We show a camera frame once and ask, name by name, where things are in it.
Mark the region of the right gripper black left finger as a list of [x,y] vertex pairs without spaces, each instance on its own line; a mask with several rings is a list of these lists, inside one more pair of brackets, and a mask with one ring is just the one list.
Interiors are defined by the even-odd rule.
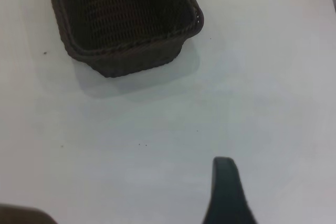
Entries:
[[46,212],[31,207],[1,204],[1,224],[56,224]]

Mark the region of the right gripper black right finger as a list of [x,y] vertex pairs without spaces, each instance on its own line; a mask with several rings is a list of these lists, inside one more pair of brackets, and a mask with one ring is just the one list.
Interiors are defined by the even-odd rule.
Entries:
[[256,223],[232,158],[213,159],[211,197],[203,223]]

